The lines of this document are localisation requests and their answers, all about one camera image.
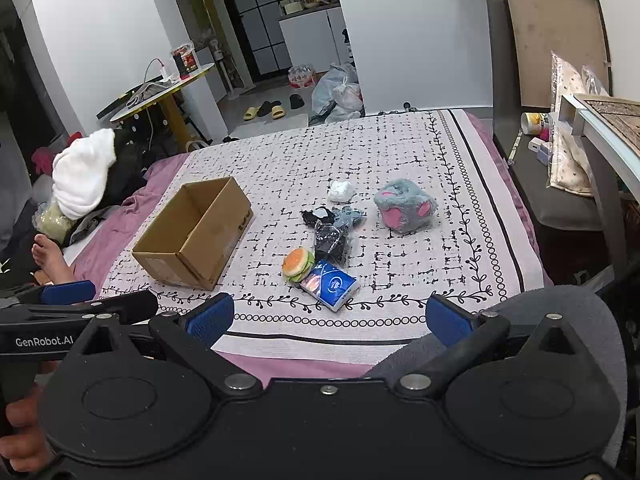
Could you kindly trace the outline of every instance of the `blue gripper pad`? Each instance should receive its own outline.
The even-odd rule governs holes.
[[[89,280],[84,282],[46,285],[40,293],[40,303],[47,305],[70,305],[91,301],[95,296],[95,286]]]
[[[234,322],[234,299],[221,292],[184,316],[184,329],[207,348],[220,339]]]
[[[427,300],[425,316],[429,330],[447,348],[468,337],[476,319],[475,315],[437,294]]]

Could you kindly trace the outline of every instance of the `yellow table leg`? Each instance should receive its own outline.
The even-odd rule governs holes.
[[[178,108],[178,105],[175,103],[174,96],[169,95],[162,99],[160,106],[169,123],[169,128],[174,133],[175,142],[178,144],[178,151],[184,153],[187,142],[195,139],[191,137],[187,125],[184,124],[180,108]]]

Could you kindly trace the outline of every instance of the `slipper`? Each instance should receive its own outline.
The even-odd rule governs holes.
[[[273,108],[271,109],[271,118],[272,119],[281,119],[285,115],[287,115],[287,113],[284,111],[284,108],[282,107],[282,103],[280,101],[274,101],[273,103],[271,103],[271,105],[273,106]]]
[[[269,114],[272,108],[273,108],[273,105],[270,102],[268,101],[263,102],[262,106],[258,110],[258,117],[264,117],[265,115]]]
[[[305,101],[299,94],[292,94],[289,96],[289,103],[292,110],[297,110],[305,105]]]
[[[256,108],[255,106],[251,106],[244,113],[244,120],[250,121],[251,119],[255,119],[257,114],[258,114],[258,108]]]

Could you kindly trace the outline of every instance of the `white towel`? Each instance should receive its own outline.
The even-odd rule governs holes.
[[[82,218],[100,203],[107,171],[116,160],[113,139],[113,130],[98,130],[53,159],[53,196],[68,218]]]

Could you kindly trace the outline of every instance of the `white crumpled tissue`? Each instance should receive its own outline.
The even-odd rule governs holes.
[[[331,202],[348,202],[356,194],[356,189],[351,182],[334,180],[329,188],[329,200]]]

